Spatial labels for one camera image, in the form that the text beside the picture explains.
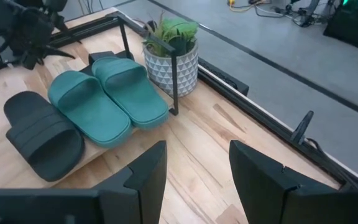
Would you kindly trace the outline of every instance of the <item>black slide sandal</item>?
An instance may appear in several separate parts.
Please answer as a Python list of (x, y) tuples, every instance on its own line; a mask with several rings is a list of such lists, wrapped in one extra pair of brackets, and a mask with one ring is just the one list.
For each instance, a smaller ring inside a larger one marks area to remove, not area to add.
[(77, 165), (85, 150), (82, 135), (38, 93), (14, 95), (4, 112), (12, 126), (6, 137), (41, 178), (56, 181)]

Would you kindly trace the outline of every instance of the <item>green slide sandal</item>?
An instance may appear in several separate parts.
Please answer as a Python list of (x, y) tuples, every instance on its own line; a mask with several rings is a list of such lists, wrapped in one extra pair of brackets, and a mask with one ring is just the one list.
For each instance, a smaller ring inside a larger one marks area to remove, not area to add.
[(168, 105), (152, 86), (142, 65), (128, 58), (105, 57), (93, 63), (92, 72), (135, 127), (150, 129), (168, 119)]
[(48, 90), (52, 105), (102, 147), (114, 147), (132, 133), (128, 115), (104, 93), (99, 81), (81, 72), (59, 75)]

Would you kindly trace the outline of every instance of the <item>black equipment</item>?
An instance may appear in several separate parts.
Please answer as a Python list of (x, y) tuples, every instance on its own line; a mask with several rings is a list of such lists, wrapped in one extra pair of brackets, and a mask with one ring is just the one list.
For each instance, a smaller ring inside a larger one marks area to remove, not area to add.
[(74, 56), (49, 45), (56, 27), (77, 42), (61, 12), (67, 0), (0, 0), (0, 57), (5, 63), (21, 63), (32, 70), (48, 55)]
[(160, 141), (92, 189), (0, 189), (0, 224), (156, 224), (166, 178)]
[(358, 47), (358, 0), (342, 0), (324, 35)]
[(333, 189), (239, 141), (229, 158), (249, 224), (358, 224), (358, 185)]

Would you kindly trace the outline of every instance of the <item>black bracket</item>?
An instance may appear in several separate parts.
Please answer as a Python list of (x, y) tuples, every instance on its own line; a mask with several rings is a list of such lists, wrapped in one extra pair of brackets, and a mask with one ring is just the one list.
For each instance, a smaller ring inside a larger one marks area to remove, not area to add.
[(299, 123), (298, 127), (295, 129), (295, 131), (291, 135), (291, 141), (294, 141), (301, 145), (303, 141), (305, 140), (305, 132), (308, 128), (311, 119), (313, 118), (314, 112), (309, 111), (305, 117), (302, 119), (302, 121)]

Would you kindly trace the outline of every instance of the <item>potted plant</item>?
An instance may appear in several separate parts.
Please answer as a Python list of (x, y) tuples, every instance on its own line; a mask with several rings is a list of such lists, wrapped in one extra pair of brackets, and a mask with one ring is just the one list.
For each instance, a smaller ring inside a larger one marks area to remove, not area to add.
[[(196, 88), (198, 71), (198, 24), (182, 18), (163, 18), (159, 22), (142, 22), (154, 36), (177, 51), (178, 96), (185, 96)], [(164, 92), (173, 95), (172, 61), (168, 51), (151, 39), (144, 41), (144, 57), (149, 77)]]

